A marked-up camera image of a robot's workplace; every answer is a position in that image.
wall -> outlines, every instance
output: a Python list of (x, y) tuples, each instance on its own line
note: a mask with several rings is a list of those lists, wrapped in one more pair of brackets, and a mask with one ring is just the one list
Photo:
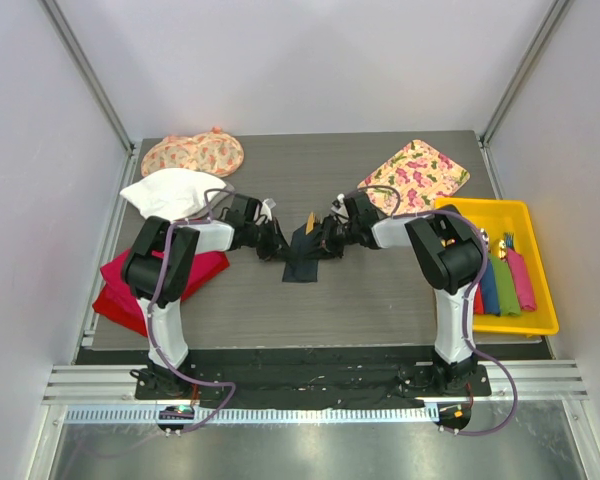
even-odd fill
[(529, 203), (561, 323), (600, 419), (600, 1), (576, 1), (492, 144)]
[(130, 135), (482, 131), (551, 0), (61, 0)]
[(0, 2), (0, 480), (71, 360), (123, 161), (37, 2)]

green napkin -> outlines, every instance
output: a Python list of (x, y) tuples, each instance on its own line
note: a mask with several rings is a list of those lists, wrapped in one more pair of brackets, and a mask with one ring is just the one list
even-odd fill
[(516, 287), (513, 284), (509, 265), (495, 255), (489, 254), (489, 259), (493, 265), (493, 273), (496, 277), (500, 315), (520, 315), (520, 303), (518, 303), (518, 295), (516, 294)]

white cloth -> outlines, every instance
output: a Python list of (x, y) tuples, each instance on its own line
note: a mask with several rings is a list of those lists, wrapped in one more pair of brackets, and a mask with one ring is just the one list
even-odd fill
[[(233, 187), (219, 178), (188, 168), (165, 168), (148, 175), (124, 188), (120, 195), (135, 206), (144, 218), (157, 216), (174, 221), (206, 215), (204, 192), (210, 188), (233, 191)], [(228, 194), (209, 193), (211, 208)]]

floral fabric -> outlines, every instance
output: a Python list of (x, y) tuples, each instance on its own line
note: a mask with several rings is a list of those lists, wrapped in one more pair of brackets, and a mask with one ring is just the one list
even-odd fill
[(219, 128), (193, 137), (170, 135), (147, 152), (140, 165), (143, 177), (162, 168), (188, 168), (226, 177), (244, 161), (240, 142)]
[[(396, 214), (434, 208), (437, 197), (449, 197), (469, 180), (469, 172), (422, 140), (413, 140), (365, 178), (358, 187), (388, 185), (400, 193)], [(387, 215), (397, 203), (389, 189), (367, 190), (369, 200)]]

blue fork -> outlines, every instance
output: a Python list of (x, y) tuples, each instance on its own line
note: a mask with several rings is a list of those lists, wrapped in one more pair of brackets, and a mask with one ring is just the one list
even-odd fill
[(513, 233), (512, 232), (504, 232), (504, 243), (507, 248), (515, 251), (516, 249), (513, 247)]

